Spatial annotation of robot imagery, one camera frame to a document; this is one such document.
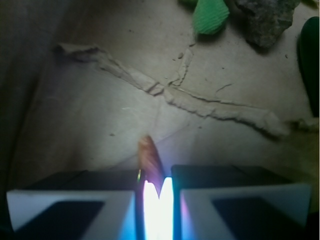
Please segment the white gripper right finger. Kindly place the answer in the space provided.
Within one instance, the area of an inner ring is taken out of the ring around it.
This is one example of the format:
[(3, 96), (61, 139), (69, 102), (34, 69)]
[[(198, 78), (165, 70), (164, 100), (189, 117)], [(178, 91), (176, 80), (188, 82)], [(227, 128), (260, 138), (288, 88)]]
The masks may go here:
[(302, 240), (312, 188), (259, 166), (174, 165), (173, 239)]

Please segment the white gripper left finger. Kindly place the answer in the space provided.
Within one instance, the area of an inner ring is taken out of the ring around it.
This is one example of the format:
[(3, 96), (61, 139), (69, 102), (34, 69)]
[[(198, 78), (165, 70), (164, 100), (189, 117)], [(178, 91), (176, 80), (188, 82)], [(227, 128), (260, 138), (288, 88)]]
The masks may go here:
[(55, 173), (7, 192), (15, 240), (142, 240), (141, 169)]

